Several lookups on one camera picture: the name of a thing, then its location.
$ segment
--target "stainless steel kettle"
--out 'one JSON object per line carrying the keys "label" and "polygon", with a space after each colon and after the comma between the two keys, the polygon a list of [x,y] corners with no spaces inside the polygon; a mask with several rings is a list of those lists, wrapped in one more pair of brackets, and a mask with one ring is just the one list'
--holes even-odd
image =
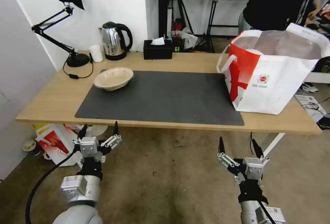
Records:
{"label": "stainless steel kettle", "polygon": [[[106,59],[120,60],[126,56],[126,52],[132,47],[132,33],[127,26],[114,22],[107,22],[99,28]],[[125,45],[122,31],[126,31],[130,39],[129,45]]]}

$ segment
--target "shopping bag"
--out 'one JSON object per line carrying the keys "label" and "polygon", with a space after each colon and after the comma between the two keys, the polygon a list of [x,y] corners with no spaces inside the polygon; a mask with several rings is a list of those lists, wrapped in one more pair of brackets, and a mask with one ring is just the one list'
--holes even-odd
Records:
{"label": "shopping bag", "polygon": [[229,46],[217,72],[225,75],[235,110],[243,112],[279,114],[317,61],[330,56],[325,36],[293,23],[286,31],[243,31]]}
{"label": "shopping bag", "polygon": [[[59,126],[54,124],[42,126],[36,130],[36,135],[37,138],[35,140],[39,142],[39,145],[55,164],[58,164],[71,154],[74,148],[72,140],[77,138],[77,135],[64,124]],[[81,153],[76,152],[61,166],[80,164],[80,159]]]}

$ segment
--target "white cup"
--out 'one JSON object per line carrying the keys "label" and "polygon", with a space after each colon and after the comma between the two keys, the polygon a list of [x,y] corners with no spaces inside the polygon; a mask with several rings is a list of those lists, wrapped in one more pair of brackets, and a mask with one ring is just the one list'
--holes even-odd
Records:
{"label": "white cup", "polygon": [[93,57],[94,62],[101,62],[103,61],[103,55],[101,51],[101,47],[99,45],[92,45],[89,48],[89,51]]}

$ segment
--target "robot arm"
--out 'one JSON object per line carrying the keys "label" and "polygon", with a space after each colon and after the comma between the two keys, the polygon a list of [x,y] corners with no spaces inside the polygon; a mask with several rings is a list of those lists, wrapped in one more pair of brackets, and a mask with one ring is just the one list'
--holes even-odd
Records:
{"label": "robot arm", "polygon": [[241,194],[238,196],[238,201],[242,209],[241,222],[242,224],[284,224],[281,209],[268,207],[268,200],[262,195],[262,174],[269,158],[264,157],[262,149],[254,139],[252,142],[257,158],[232,159],[225,153],[222,137],[217,154],[217,159],[234,174],[235,183],[240,187]]}
{"label": "robot arm", "polygon": [[101,161],[121,141],[118,124],[115,123],[113,135],[107,140],[98,141],[96,137],[85,137],[87,126],[78,133],[75,143],[82,154],[82,169],[74,176],[64,177],[61,190],[71,206],[61,213],[53,224],[102,224],[98,211],[94,208],[100,196],[100,182],[103,178]]}

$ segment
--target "sneaker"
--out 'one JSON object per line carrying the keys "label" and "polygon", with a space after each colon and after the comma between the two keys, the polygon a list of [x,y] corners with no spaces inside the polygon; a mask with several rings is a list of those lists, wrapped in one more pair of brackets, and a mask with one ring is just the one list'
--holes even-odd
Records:
{"label": "sneaker", "polygon": [[304,82],[300,86],[300,89],[306,91],[306,92],[311,92],[311,93],[316,93],[319,90],[310,82]]}

